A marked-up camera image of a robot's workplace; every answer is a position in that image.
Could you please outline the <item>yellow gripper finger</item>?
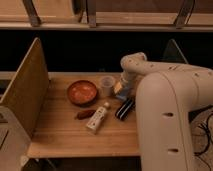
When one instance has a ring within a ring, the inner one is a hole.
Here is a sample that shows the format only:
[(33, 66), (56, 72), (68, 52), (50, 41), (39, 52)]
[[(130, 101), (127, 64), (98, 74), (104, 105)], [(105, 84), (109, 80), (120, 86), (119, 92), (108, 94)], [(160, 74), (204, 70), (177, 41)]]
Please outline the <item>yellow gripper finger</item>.
[(122, 90), (122, 88), (123, 88), (122, 84), (118, 82), (115, 84), (113, 91), (115, 94), (118, 94)]

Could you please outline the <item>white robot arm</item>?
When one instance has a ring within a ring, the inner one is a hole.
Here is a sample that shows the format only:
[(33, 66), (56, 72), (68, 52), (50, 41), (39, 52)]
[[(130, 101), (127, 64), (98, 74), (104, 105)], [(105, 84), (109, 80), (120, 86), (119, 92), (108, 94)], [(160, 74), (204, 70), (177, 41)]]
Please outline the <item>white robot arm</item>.
[(213, 105), (213, 70), (149, 61), (142, 52), (121, 59), (120, 93), (135, 83), (142, 171), (196, 171), (188, 114)]

